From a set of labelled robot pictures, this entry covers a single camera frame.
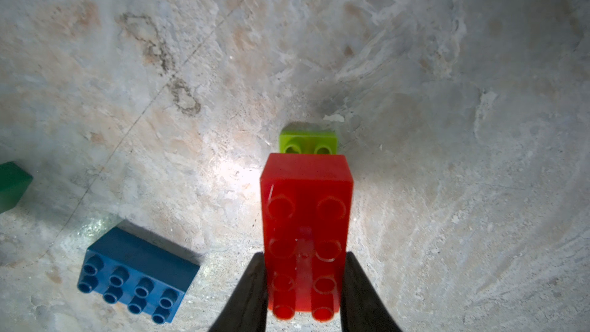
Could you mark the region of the small dark green lego brick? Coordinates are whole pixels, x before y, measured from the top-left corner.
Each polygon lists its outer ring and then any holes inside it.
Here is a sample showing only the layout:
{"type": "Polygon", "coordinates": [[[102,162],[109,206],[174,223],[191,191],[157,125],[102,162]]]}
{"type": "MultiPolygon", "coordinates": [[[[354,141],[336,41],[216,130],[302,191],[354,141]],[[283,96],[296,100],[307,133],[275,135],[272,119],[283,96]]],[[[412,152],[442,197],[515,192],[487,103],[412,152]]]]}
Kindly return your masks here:
{"type": "Polygon", "coordinates": [[[33,177],[14,161],[1,164],[0,169],[0,212],[4,213],[19,203],[33,177]]]}

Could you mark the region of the red lego brick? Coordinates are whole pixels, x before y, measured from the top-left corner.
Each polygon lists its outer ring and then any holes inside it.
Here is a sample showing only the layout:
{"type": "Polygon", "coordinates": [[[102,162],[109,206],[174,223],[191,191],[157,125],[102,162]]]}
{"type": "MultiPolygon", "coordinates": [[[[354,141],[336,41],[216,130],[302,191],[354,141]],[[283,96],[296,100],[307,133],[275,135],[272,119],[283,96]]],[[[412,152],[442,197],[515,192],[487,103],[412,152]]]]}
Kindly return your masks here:
{"type": "Polygon", "coordinates": [[[319,322],[340,309],[353,176],[342,155],[269,155],[260,179],[269,309],[319,322]]]}

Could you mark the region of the blue lego brick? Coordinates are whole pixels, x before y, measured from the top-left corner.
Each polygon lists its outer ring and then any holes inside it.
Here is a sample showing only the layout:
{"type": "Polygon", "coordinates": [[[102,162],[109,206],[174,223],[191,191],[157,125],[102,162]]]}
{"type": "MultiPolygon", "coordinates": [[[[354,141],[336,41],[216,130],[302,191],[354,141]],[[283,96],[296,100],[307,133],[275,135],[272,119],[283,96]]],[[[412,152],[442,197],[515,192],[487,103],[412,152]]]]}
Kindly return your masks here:
{"type": "Polygon", "coordinates": [[[77,282],[83,294],[146,313],[155,324],[173,321],[200,266],[114,227],[87,248],[77,282]]]}

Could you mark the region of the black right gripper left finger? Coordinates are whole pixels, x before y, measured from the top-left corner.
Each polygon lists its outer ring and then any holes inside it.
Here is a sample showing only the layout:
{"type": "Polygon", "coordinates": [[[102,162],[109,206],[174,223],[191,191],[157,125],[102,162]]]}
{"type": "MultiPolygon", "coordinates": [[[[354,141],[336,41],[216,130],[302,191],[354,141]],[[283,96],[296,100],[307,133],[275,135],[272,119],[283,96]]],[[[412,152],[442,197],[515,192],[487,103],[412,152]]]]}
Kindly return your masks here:
{"type": "Polygon", "coordinates": [[[265,332],[267,307],[267,272],[264,254],[258,252],[209,331],[265,332]]]}

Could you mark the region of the lime green lego brick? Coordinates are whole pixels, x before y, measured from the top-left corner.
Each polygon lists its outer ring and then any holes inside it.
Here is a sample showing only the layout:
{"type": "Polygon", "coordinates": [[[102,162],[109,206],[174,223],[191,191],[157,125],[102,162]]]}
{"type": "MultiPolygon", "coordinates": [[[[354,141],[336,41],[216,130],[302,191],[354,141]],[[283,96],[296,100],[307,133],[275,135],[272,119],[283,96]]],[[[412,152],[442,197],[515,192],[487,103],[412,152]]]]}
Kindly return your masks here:
{"type": "Polygon", "coordinates": [[[291,122],[279,134],[279,152],[282,154],[337,155],[336,132],[318,124],[291,122]]]}

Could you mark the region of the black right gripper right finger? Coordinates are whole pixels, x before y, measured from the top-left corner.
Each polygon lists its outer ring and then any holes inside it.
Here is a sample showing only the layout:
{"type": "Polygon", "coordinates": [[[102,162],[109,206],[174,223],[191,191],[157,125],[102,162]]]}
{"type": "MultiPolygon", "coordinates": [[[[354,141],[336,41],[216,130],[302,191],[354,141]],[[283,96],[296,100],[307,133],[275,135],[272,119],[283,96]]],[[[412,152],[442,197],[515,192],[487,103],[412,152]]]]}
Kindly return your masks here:
{"type": "Polygon", "coordinates": [[[340,321],[344,332],[402,332],[351,251],[344,269],[340,321]]]}

